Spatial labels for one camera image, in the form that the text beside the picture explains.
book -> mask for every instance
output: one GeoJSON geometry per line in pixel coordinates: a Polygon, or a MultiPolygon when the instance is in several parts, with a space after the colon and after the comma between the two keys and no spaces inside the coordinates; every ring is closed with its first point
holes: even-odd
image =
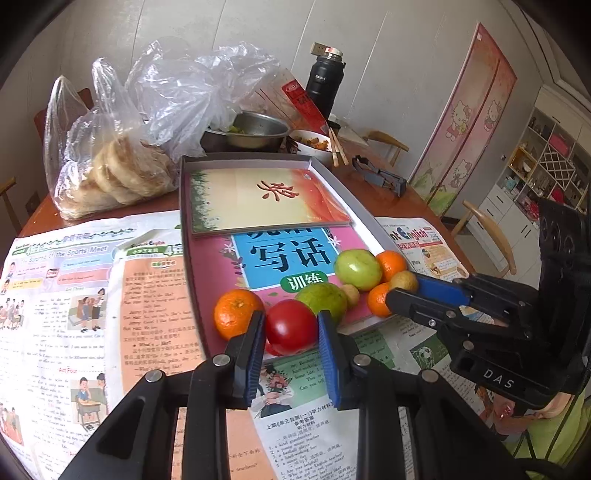
{"type": "Polygon", "coordinates": [[[195,235],[350,223],[338,200],[310,170],[198,170],[189,185],[195,235]]]}

small yellow fruit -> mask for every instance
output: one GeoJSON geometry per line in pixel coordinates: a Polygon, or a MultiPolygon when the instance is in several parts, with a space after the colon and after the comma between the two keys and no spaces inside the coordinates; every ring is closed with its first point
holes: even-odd
{"type": "Polygon", "coordinates": [[[390,290],[401,288],[410,293],[416,293],[418,291],[417,277],[413,272],[409,272],[408,270],[396,273],[396,275],[390,279],[389,283],[390,290]]]}
{"type": "Polygon", "coordinates": [[[350,308],[355,307],[359,303],[359,290],[355,286],[343,285],[340,289],[347,295],[347,303],[350,308]]]}

metal screw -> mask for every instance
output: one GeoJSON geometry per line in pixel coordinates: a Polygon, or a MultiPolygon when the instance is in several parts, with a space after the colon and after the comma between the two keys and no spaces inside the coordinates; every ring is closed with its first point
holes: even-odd
{"type": "Polygon", "coordinates": [[[224,365],[227,365],[228,363],[230,363],[230,357],[227,356],[225,353],[220,353],[219,355],[216,355],[215,357],[213,357],[213,364],[216,367],[223,367],[224,365]]]}
{"type": "Polygon", "coordinates": [[[439,374],[435,370],[423,370],[421,372],[421,377],[428,383],[435,383],[439,380],[439,374]]]}
{"type": "Polygon", "coordinates": [[[371,363],[371,357],[364,353],[360,353],[353,357],[353,363],[358,367],[367,367],[371,363]]]}
{"type": "Polygon", "coordinates": [[[150,370],[146,373],[146,381],[150,383],[157,382],[162,378],[162,370],[150,370]]]}

soccer ball picture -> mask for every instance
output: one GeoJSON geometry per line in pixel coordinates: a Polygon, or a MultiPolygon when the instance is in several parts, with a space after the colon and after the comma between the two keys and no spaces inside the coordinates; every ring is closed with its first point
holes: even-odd
{"type": "Polygon", "coordinates": [[[422,346],[420,349],[413,352],[413,356],[422,368],[433,368],[435,366],[433,352],[429,347],[422,346]]]}

black thermos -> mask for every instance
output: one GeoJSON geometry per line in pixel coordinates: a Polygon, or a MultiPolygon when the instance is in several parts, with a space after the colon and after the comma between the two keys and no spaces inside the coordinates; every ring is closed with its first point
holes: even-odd
{"type": "Polygon", "coordinates": [[[324,54],[316,57],[316,63],[310,70],[310,78],[306,85],[306,93],[322,113],[328,119],[335,102],[336,92],[343,80],[343,52],[336,48],[327,47],[324,54]]]}

